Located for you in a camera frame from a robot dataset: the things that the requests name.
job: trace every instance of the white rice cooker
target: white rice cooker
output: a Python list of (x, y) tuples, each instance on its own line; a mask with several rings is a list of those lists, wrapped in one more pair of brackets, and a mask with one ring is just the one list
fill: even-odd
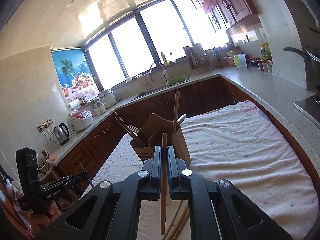
[(93, 121), (92, 114), (88, 110), (80, 110), (71, 115), (67, 122), (74, 132), (87, 128)]
[(106, 108), (110, 108), (117, 103), (116, 97), (111, 89), (107, 89), (99, 93), (99, 98)]

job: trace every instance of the kitchen counter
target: kitchen counter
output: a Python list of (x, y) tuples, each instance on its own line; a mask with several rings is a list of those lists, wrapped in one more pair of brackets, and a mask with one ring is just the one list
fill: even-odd
[(236, 67), (225, 67), (203, 73), (192, 71), (185, 75), (190, 75), (191, 80), (135, 100), (133, 99), (137, 95), (128, 97), (107, 109), (104, 114), (94, 117), (93, 123), (88, 128), (76, 133), (65, 145), (58, 147), (50, 153), (51, 156), (56, 155), (57, 159), (55, 162), (49, 161), (49, 163), (56, 166), (82, 139), (115, 110), (171, 90), (221, 76), (256, 100), (278, 119), (297, 140), (310, 158), (318, 174), (320, 174), (320, 129), (293, 106), (295, 101), (314, 95), (314, 91), (304, 90), (292, 83), (274, 77), (270, 73), (261, 72), (258, 68), (254, 67), (249, 67), (248, 70), (238, 70)]

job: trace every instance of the ceiling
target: ceiling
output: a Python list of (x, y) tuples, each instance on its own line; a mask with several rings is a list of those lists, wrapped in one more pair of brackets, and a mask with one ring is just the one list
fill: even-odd
[(0, 59), (27, 49), (83, 46), (152, 0), (24, 0), (0, 33)]

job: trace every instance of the poster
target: poster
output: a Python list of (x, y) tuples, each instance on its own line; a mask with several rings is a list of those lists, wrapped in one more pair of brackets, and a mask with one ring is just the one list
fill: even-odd
[(68, 103), (99, 94), (82, 49), (65, 49), (51, 52), (61, 89)]

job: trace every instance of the window frame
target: window frame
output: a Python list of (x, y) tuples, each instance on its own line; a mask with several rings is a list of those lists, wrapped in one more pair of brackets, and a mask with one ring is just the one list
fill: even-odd
[[(86, 60), (87, 60), (87, 62), (88, 62), (89, 68), (90, 68), (91, 71), (92, 71), (92, 74), (93, 74), (93, 76), (94, 76), (94, 79), (95, 79), (95, 81), (96, 81), (96, 83), (97, 83), (97, 87), (98, 87), (98, 89), (99, 89), (100, 91), (103, 91), (104, 88), (103, 88), (102, 83), (101, 83), (101, 81), (100, 81), (100, 79), (99, 79), (99, 76), (97, 75), (97, 72), (96, 72), (96, 70), (95, 70), (95, 68), (94, 68), (94, 64), (93, 64), (93, 62), (92, 62), (92, 59), (91, 59), (91, 56), (90, 56), (90, 53), (89, 53), (89, 48), (90, 48), (94, 43), (96, 43), (99, 39), (101, 39), (101, 38), (104, 37), (105, 35), (108, 35), (108, 37), (109, 37), (109, 39), (110, 39), (110, 42), (111, 42), (111, 45), (112, 45), (112, 48), (113, 48), (113, 50), (114, 50), (114, 52), (115, 52), (115, 54), (116, 54), (116, 57), (117, 57), (117, 59), (118, 59), (118, 62), (119, 62), (119, 64), (120, 64), (121, 70), (122, 70), (125, 78), (128, 78), (129, 75), (128, 75), (127, 69), (125, 68), (125, 65), (124, 65), (124, 63), (123, 63), (123, 61), (122, 61), (121, 55), (120, 55), (120, 53), (119, 53), (119, 50), (118, 50), (118, 48), (117, 48), (117, 46), (116, 46), (116, 42), (115, 42), (115, 40), (114, 40), (114, 38), (113, 38), (112, 31), (113, 31), (115, 28), (117, 28), (117, 27), (119, 27), (120, 25), (122, 25), (123, 23), (131, 20), (132, 18), (135, 18), (135, 19), (136, 19), (136, 21), (137, 21), (137, 23), (138, 23), (138, 26), (139, 26), (139, 28), (140, 28), (140, 30), (141, 30), (141, 33), (142, 33), (142, 35), (143, 35), (143, 37), (144, 37), (144, 39), (145, 39), (145, 41), (146, 41), (146, 43), (147, 43), (147, 46), (148, 46), (148, 48), (149, 48), (149, 50), (150, 50), (150, 53), (151, 53), (152, 57), (153, 57), (153, 60), (154, 60), (154, 61), (161, 62), (161, 60), (160, 60), (160, 58), (159, 58), (159, 55), (158, 55), (158, 52), (156, 51), (156, 48), (155, 48), (155, 46), (154, 46), (154, 44), (153, 44), (153, 41), (152, 41), (152, 38), (151, 38), (151, 36), (150, 36), (150, 34), (149, 34), (149, 31), (148, 31), (148, 29), (147, 29), (147, 27), (146, 27), (146, 25), (145, 25), (145, 23), (144, 23), (144, 21), (143, 21), (143, 18), (142, 18), (141, 14), (140, 14), (140, 11), (144, 10), (145, 8), (151, 7), (151, 6), (153, 6), (153, 5), (157, 4), (157, 3), (160, 3), (160, 2), (162, 2), (162, 1), (165, 1), (165, 0), (155, 0), (155, 1), (153, 1), (153, 2), (151, 2), (151, 3), (149, 3), (149, 4), (147, 4), (147, 5), (141, 6), (140, 8), (138, 8), (137, 10), (129, 13), (128, 15), (126, 15), (125, 17), (123, 17), (123, 18), (120, 19), (119, 21), (115, 22), (114, 24), (112, 24), (112, 25), (109, 26), (108, 28), (105, 28), (105, 29), (103, 29), (103, 31), (100, 31), (98, 34), (96, 34), (92, 39), (90, 39), (90, 40), (82, 47), (83, 52), (84, 52), (84, 56), (85, 56), (85, 58), (86, 58)], [(177, 12), (177, 14), (178, 14), (178, 16), (179, 16), (179, 18), (180, 18), (183, 26), (184, 26), (185, 31), (187, 32), (187, 35), (188, 35), (188, 37), (189, 37), (189, 39), (190, 39), (190, 42), (191, 42), (192, 46), (194, 46), (194, 41), (193, 41), (193, 39), (192, 39), (192, 36), (191, 36), (191, 34), (190, 34), (189, 30), (188, 30), (188, 27), (187, 27), (187, 25), (186, 25), (186, 23), (185, 23), (182, 15), (181, 15), (180, 11), (179, 11), (177, 5), (175, 4), (174, 0), (170, 0), (170, 1), (171, 1), (171, 3), (172, 3), (173, 7), (175, 8), (175, 10), (176, 10), (176, 12)], [(213, 51), (213, 50), (214, 50), (214, 48), (208, 49), (208, 52)], [(184, 57), (182, 57), (182, 58), (177, 59), (176, 61), (178, 62), (178, 61), (184, 60), (185, 58), (186, 58), (186, 57), (184, 56)], [(161, 67), (160, 67), (158, 64), (154, 64), (154, 65), (155, 65), (155, 67), (152, 68), (153, 71), (156, 71), (156, 70), (158, 70), (158, 69), (161, 69)], [(149, 71), (150, 71), (150, 70), (146, 70), (146, 71), (142, 72), (141, 74), (148, 73)], [(126, 81), (123, 81), (123, 82), (115, 85), (115, 86), (112, 87), (112, 88), (119, 87), (119, 86), (121, 86), (121, 85), (123, 85), (123, 84), (125, 84), (125, 83), (126, 83)]]

